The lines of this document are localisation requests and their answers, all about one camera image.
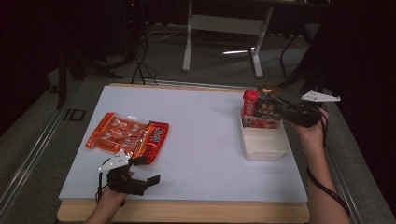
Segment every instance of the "desk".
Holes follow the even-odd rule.
[[[250,56],[253,63],[253,68],[256,78],[262,78],[262,66],[260,63],[259,52],[262,47],[262,41],[265,37],[274,7],[276,5],[294,5],[303,7],[325,7],[324,4],[307,4],[299,2],[298,0],[256,0],[251,1],[256,3],[263,3],[268,5],[265,12],[265,18],[262,21],[226,18],[218,16],[198,15],[192,13],[192,0],[189,0],[188,20],[187,20],[187,41],[184,52],[183,67],[184,72],[190,71],[191,63],[191,32],[192,29],[217,31],[244,35],[256,35],[257,42],[255,47],[250,49]]]
[[[134,104],[135,106],[143,107],[143,109],[135,108],[131,110],[133,107],[125,105],[126,101],[122,99],[125,97],[118,97],[118,102],[109,102],[108,97],[114,98],[114,93],[129,96],[126,99],[131,105],[136,103]],[[145,94],[136,94],[142,99],[139,103],[136,101],[136,97],[132,97],[131,93]],[[159,101],[163,101],[163,98],[158,93],[162,93],[161,96],[173,95],[174,98],[168,98],[169,100],[167,101],[167,104],[171,106],[165,107],[163,104],[153,104],[158,102],[156,101],[157,99],[152,97],[153,95],[157,95]],[[145,193],[142,199],[131,196],[133,199],[131,201],[127,200],[126,205],[115,216],[115,221],[306,222],[309,219],[306,195],[304,195],[304,186],[296,169],[292,152],[288,152],[278,161],[247,161],[243,157],[241,139],[238,137],[233,138],[233,136],[240,134],[236,127],[238,125],[237,115],[239,108],[243,103],[242,94],[243,91],[241,90],[176,89],[175,87],[158,88],[136,85],[133,85],[133,88],[130,85],[105,88],[92,116],[86,136],[84,136],[82,141],[82,147],[78,150],[75,162],[69,176],[66,178],[60,196],[63,202],[58,218],[61,221],[81,221],[95,207],[93,195],[97,182],[97,170],[94,165],[100,165],[102,159],[108,157],[109,154],[100,149],[89,150],[83,146],[85,145],[87,134],[91,134],[92,129],[97,125],[98,119],[101,118],[101,113],[117,105],[120,113],[130,114],[131,111],[134,111],[132,115],[138,118],[146,114],[146,116],[150,116],[154,120],[165,122],[168,121],[168,118],[172,118],[173,123],[170,122],[170,133],[159,154],[159,158],[151,165],[141,169],[134,167],[134,170],[137,169],[136,175],[142,174],[142,172],[149,174],[154,171],[155,173],[160,170],[160,174],[163,175],[161,182],[163,184],[161,185],[160,183],[161,186],[153,186],[152,189]],[[200,101],[202,96],[205,99],[210,97],[210,99],[215,98],[215,100],[203,102]],[[187,102],[186,100],[188,102],[194,100],[195,104],[189,104],[191,108],[187,108],[187,112],[180,111],[183,114],[175,116],[177,114],[175,111],[178,111],[180,104],[184,105],[183,103]],[[208,107],[203,109],[200,107],[202,105],[208,105]],[[161,111],[166,112],[158,113],[158,107],[162,109]],[[197,110],[197,108],[201,108],[198,112],[202,119],[196,120],[198,117],[195,117],[196,112],[193,113],[193,111]],[[185,123],[191,120],[192,125],[186,126]],[[204,126],[212,123],[215,127],[218,127],[218,130],[210,134],[206,131],[204,135],[201,135],[202,132],[196,131],[203,128],[201,123]],[[193,127],[195,130],[191,130],[192,134],[189,134],[184,130],[186,127]],[[207,143],[210,146],[213,144],[213,147],[206,148]],[[202,158],[202,153],[204,153],[205,159],[197,160],[197,158]],[[178,154],[182,154],[182,160],[177,159]],[[78,181],[81,176],[86,182]],[[198,186],[199,188],[191,191],[192,185],[197,183],[201,183]]]

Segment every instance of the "white container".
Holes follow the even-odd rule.
[[[245,158],[251,161],[276,161],[290,151],[289,139],[283,122],[277,129],[243,127],[241,114],[238,116],[244,143]]]

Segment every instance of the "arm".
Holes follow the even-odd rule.
[[[328,114],[320,109],[327,118]],[[312,175],[326,188],[337,193],[329,166],[325,158],[323,146],[322,125],[319,122],[315,126],[305,128],[292,124],[300,136],[308,166]],[[350,223],[350,219],[343,206],[334,198],[318,188],[311,180],[308,180],[308,208],[311,216],[310,223]]]
[[[85,224],[106,224],[117,213],[121,203],[128,194],[117,193],[109,187],[105,187],[99,203],[93,209],[91,215],[85,220]]]

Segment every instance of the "chair leg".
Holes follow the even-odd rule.
[[[288,45],[286,45],[286,47],[282,50],[282,53],[280,53],[280,57],[279,57],[279,62],[280,62],[280,67],[282,68],[282,73],[284,77],[290,77],[290,75],[288,75],[286,73],[286,69],[285,69],[285,64],[283,63],[283,55],[285,54],[286,50],[289,48],[289,46],[291,45],[291,43],[294,41],[294,39],[297,38],[297,35],[295,35],[288,43]]]

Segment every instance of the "dark background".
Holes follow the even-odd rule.
[[[186,24],[185,0],[143,3],[148,23]],[[395,215],[396,5],[387,0],[345,0],[336,5],[343,9],[330,12],[324,21],[321,12],[311,18],[322,21],[322,28],[309,50],[318,59],[319,72],[326,74],[325,86],[342,96],[338,106]],[[206,6],[202,3],[197,10]],[[262,18],[264,9],[248,11],[236,6],[231,11],[236,17],[249,14]],[[284,36],[298,34],[304,11],[277,9],[268,31]],[[120,47],[120,27],[109,25],[111,20],[123,20],[120,2],[0,2],[0,134],[50,88],[47,73],[58,67],[56,36],[63,34],[89,57],[103,59],[107,51]]]

